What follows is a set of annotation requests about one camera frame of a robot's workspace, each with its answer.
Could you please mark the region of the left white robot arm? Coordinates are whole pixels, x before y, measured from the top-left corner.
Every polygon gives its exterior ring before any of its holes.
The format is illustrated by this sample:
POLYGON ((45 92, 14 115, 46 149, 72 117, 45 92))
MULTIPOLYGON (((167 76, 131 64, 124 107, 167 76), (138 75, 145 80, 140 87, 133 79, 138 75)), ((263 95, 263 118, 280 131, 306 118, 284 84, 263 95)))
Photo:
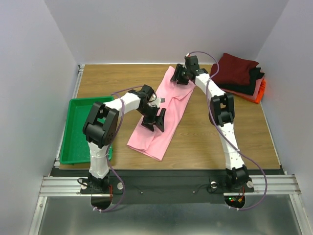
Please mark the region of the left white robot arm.
POLYGON ((93 103, 83 126, 89 146, 90 168, 88 177, 78 180, 82 190, 103 193, 109 189, 109 173, 112 170, 109 150, 126 113, 137 110, 143 117, 143 127, 152 132, 156 128, 164 132, 166 108, 161 107, 164 102, 165 98, 157 96, 152 87, 143 85, 128 90, 113 101, 93 103))

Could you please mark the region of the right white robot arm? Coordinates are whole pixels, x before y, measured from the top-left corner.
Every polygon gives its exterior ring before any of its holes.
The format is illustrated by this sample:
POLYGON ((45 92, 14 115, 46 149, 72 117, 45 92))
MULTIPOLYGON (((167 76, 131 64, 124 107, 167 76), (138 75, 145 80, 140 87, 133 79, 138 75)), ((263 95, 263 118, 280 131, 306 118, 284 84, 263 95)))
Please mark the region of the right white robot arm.
POLYGON ((234 134, 234 97, 221 90, 206 69, 200 68, 197 56, 187 54, 184 64, 177 64, 172 82, 180 85, 194 83, 206 95, 209 119, 217 129, 225 156, 225 185, 230 191, 242 188, 249 181, 234 134))

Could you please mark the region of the folded maroon t shirt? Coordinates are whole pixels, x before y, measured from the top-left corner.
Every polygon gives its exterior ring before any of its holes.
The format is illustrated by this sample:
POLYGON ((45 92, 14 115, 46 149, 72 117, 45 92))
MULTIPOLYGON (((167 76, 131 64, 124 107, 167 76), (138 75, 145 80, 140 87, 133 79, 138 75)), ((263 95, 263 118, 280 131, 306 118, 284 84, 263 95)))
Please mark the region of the folded maroon t shirt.
POLYGON ((216 74, 212 80, 218 85, 247 86, 250 84, 249 71, 258 65, 256 61, 224 53, 218 64, 213 64, 210 75, 216 74))

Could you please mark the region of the folded salmon pink t shirt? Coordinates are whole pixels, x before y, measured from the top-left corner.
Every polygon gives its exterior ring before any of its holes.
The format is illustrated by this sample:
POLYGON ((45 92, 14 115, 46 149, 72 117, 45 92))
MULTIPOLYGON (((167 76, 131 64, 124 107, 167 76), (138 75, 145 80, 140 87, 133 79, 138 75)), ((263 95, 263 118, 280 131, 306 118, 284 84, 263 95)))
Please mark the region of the folded salmon pink t shirt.
POLYGON ((243 93, 238 93, 234 91, 225 90, 226 92, 238 95, 240 97, 243 97, 246 100, 249 100, 254 103, 260 103, 261 99, 263 98, 264 92, 266 88, 266 80, 265 79, 258 79, 256 81, 256 87, 254 90, 253 95, 247 95, 243 93))

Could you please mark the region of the green plastic tray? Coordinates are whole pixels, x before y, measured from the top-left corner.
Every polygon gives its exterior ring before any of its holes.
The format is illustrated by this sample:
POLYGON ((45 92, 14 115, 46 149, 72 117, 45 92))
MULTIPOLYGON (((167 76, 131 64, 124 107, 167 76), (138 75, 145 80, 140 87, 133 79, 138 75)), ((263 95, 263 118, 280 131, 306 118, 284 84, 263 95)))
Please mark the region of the green plastic tray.
POLYGON ((114 100, 113 96, 71 99, 60 152, 60 163, 65 165, 90 162, 89 146, 83 134, 83 126, 94 102, 114 100))

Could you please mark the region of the folded orange t shirt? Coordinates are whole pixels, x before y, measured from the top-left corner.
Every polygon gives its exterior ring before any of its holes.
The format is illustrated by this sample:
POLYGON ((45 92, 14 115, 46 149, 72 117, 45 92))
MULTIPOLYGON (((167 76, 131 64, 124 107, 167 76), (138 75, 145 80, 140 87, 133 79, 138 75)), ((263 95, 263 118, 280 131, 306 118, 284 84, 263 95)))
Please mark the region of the folded orange t shirt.
POLYGON ((263 96, 264 96, 264 93, 265 93, 265 89, 266 89, 266 80, 265 79, 259 79, 257 80, 257 84, 256 84, 256 89, 255 89, 255 92, 254 92, 254 100, 253 102, 254 103, 260 103, 263 96))

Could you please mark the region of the right control board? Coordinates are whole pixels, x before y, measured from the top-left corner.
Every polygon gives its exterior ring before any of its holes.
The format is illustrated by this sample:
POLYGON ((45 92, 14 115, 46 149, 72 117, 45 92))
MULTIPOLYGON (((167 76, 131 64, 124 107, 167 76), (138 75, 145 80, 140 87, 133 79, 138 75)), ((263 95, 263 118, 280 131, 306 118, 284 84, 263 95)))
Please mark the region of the right control board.
POLYGON ((242 208, 245 205, 246 197, 243 195, 239 196, 225 196, 224 197, 225 203, 228 206, 234 208, 242 208))

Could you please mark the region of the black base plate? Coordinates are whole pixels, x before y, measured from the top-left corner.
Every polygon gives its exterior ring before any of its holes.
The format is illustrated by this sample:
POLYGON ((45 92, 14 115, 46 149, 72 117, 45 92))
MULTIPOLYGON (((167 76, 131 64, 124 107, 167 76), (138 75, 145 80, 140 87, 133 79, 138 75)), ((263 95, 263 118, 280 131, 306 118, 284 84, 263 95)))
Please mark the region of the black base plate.
POLYGON ((225 170, 117 170, 109 173, 109 189, 96 193, 91 189, 93 205, 104 204, 223 204, 224 197, 254 192, 252 179, 240 189, 225 184, 225 170))

